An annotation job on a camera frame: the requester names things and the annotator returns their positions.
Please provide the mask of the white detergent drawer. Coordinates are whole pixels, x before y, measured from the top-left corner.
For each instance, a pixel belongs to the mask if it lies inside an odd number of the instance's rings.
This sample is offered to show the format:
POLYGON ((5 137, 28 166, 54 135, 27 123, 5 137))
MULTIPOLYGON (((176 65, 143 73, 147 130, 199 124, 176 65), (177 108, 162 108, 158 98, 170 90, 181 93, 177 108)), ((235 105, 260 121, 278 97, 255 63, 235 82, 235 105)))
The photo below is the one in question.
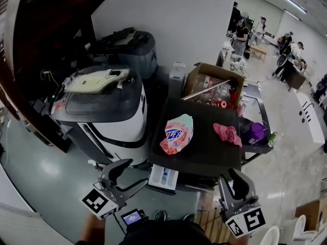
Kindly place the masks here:
POLYGON ((154 164, 152 166, 148 185, 175 191, 179 172, 154 164))

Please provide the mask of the black plastic frame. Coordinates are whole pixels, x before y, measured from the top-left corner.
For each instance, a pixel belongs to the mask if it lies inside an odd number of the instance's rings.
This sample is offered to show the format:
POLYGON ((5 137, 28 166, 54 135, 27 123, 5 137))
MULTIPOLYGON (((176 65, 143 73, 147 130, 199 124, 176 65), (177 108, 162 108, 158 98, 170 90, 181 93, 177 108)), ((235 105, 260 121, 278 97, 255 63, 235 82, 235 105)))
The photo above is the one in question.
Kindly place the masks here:
POLYGON ((138 31, 136 28, 130 27, 115 31, 111 35, 103 37, 100 42, 109 46, 122 46, 137 44, 140 40, 147 41, 149 37, 148 32, 138 31))

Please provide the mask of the brown cardboard box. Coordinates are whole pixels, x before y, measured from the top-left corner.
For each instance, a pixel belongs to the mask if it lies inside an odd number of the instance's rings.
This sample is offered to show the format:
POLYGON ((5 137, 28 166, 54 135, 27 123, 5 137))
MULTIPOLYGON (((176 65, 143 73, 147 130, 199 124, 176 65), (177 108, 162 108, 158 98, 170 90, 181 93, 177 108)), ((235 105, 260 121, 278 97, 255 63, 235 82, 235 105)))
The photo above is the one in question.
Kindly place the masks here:
POLYGON ((297 207, 295 217, 302 215, 306 217, 306 231, 319 231, 327 223, 327 197, 297 207))

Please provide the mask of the small light wooden table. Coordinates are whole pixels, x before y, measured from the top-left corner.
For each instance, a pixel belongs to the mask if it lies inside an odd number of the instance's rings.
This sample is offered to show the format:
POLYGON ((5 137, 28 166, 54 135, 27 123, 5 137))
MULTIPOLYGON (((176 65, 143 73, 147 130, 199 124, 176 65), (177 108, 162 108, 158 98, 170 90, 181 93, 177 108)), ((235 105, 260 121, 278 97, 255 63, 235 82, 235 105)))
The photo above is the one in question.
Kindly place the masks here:
POLYGON ((260 45, 251 45, 250 51, 252 53, 258 53, 261 56, 263 56, 263 61, 265 61, 267 56, 267 49, 266 47, 260 46, 260 45))

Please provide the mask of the black bag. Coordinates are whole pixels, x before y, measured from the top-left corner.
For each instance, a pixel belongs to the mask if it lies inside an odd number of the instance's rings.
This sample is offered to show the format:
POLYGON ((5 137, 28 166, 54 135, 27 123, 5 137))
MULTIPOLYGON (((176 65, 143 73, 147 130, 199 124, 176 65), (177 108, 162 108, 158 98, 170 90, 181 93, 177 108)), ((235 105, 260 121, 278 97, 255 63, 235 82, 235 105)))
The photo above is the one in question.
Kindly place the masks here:
POLYGON ((251 126, 253 125, 253 121, 243 117, 243 116, 240 116, 239 117, 239 127, 240 127, 240 132, 245 134, 247 133, 250 129, 251 129, 251 126))

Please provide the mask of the metal pole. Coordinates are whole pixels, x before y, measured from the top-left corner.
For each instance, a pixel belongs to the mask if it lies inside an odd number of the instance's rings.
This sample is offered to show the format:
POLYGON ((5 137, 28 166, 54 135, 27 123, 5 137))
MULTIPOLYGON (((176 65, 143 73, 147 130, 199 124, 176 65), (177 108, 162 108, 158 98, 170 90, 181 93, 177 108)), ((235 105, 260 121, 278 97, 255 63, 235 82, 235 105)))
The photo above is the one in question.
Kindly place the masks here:
POLYGON ((218 83, 218 84, 216 84, 216 85, 213 85, 213 86, 211 86, 211 87, 207 87, 207 88, 202 89, 202 90, 200 90, 200 91, 198 91, 198 92, 195 92, 195 93, 192 93, 192 94, 190 94, 190 95, 187 95, 187 96, 185 96, 185 97, 183 97, 183 98, 181 98, 181 99, 182 99, 182 100, 185 100, 185 101, 186 101, 186 100, 190 100, 190 99, 195 98, 195 97, 197 97, 197 96, 199 96, 199 95, 201 95, 201 94, 203 94, 203 93, 207 93, 208 91, 211 91, 211 90, 213 90, 213 89, 215 89, 215 88, 218 88, 218 87, 220 87, 221 85, 228 83, 229 81, 230 81, 230 80, 223 81, 223 82, 218 83))

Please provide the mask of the black glass-top table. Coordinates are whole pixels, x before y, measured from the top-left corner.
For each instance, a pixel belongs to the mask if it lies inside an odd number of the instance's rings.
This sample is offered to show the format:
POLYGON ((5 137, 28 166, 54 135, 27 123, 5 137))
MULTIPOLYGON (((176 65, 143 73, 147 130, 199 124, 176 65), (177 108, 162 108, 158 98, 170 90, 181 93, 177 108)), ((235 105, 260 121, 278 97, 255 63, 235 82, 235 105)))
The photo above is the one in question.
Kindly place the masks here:
POLYGON ((262 154, 267 154, 273 148, 268 146, 267 138, 270 136, 270 125, 267 112, 262 100, 259 87, 253 84, 248 84, 243 87, 243 97, 241 104, 246 105, 243 117, 253 121, 254 123, 261 123, 267 128, 266 137, 257 143, 251 145, 246 141, 245 134, 241 133, 242 150, 241 150, 241 163, 245 165, 262 154))

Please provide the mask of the white standing appliance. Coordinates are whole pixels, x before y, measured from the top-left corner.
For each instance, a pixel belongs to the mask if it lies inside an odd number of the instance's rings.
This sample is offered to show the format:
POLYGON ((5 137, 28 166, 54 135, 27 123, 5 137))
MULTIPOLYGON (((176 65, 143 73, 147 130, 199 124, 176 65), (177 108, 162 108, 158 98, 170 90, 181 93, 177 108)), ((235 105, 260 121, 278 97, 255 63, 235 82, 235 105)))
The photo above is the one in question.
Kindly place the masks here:
POLYGON ((168 97, 179 99, 184 86, 186 75, 186 65, 182 62, 174 62, 172 70, 169 74, 169 90, 168 97))

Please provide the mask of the pink detergent bag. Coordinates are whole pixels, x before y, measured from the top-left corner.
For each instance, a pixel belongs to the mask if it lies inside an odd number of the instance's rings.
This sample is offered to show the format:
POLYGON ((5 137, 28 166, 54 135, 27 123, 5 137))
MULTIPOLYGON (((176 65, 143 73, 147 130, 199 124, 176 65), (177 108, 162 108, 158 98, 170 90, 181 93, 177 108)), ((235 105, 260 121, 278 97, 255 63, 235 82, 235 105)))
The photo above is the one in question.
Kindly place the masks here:
POLYGON ((188 114, 171 119, 167 121, 166 137, 160 142, 160 147, 166 154, 175 155, 190 143, 193 133, 193 118, 188 114))

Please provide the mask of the white and black washing machine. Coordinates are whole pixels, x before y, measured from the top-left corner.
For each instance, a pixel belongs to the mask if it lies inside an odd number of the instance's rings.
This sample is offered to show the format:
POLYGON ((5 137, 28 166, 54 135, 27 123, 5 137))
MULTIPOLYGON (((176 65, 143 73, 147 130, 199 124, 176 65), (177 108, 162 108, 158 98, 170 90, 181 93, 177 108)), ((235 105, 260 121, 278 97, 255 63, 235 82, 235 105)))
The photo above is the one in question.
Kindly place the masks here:
POLYGON ((98 163, 132 159, 131 165, 136 166, 147 160, 149 151, 148 105, 140 75, 128 66, 108 64, 73 74, 123 68, 130 69, 128 78, 99 94, 66 93, 61 86, 49 115, 90 159, 98 163))

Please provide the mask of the cardboard box with items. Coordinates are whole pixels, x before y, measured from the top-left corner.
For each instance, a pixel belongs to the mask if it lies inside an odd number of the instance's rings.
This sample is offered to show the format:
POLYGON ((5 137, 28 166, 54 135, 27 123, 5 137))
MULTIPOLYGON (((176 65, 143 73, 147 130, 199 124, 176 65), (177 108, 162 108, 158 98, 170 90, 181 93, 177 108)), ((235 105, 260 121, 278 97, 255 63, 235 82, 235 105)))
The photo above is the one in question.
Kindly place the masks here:
POLYGON ((227 107, 225 109, 236 111, 245 79, 235 72, 215 65, 199 62, 195 66, 188 74, 182 96, 185 97, 207 87, 230 80, 228 83, 190 100, 211 106, 216 106, 218 101, 226 101, 227 107))

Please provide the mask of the person's left forearm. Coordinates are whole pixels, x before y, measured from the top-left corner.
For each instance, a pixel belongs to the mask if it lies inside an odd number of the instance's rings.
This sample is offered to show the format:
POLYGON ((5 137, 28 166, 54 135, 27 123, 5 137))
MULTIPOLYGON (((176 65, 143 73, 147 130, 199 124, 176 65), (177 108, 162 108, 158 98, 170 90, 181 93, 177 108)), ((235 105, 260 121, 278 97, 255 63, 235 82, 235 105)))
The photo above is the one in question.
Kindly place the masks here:
POLYGON ((78 239, 78 243, 84 245, 104 245, 105 244, 105 219, 98 219, 92 213, 89 213, 85 226, 78 239))

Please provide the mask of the black front-load washing machine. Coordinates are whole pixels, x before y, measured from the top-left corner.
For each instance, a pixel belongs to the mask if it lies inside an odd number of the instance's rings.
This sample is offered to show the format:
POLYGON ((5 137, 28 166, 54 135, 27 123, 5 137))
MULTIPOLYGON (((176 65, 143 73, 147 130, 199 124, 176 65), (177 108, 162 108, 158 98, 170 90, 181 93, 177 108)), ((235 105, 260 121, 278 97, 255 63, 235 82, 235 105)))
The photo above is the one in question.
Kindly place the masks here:
POLYGON ((152 140, 148 161, 178 171, 186 183, 196 182, 198 178, 216 180, 220 175, 230 179, 228 169, 241 169, 241 148, 222 141, 214 131, 214 123, 240 130, 235 110, 181 99, 167 99, 152 140), (167 121, 183 114, 193 118, 193 137, 180 152, 168 155, 159 145, 165 138, 165 126, 167 121))

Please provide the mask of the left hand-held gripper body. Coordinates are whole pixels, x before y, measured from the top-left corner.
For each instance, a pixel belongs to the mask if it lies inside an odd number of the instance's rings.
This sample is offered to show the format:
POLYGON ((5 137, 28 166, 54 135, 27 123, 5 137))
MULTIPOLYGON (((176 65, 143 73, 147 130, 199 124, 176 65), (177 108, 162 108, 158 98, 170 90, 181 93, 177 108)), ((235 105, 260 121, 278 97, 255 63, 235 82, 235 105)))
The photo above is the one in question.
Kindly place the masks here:
POLYGON ((102 220, 127 206, 123 194, 117 187, 117 178, 97 179, 82 197, 82 204, 96 218, 102 220))

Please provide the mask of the white toilet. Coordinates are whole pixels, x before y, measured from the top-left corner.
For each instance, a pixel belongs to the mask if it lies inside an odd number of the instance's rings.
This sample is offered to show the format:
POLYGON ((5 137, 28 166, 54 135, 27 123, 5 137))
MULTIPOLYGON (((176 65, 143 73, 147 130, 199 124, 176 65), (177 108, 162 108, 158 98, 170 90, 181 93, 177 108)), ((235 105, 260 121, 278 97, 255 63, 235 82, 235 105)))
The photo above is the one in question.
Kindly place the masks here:
POLYGON ((303 214, 298 217, 291 227, 290 231, 290 242, 303 241, 312 242, 317 236, 317 231, 305 231, 306 226, 306 216, 303 214))
POLYGON ((259 245, 278 245, 279 228, 277 226, 265 227, 258 230, 259 245))

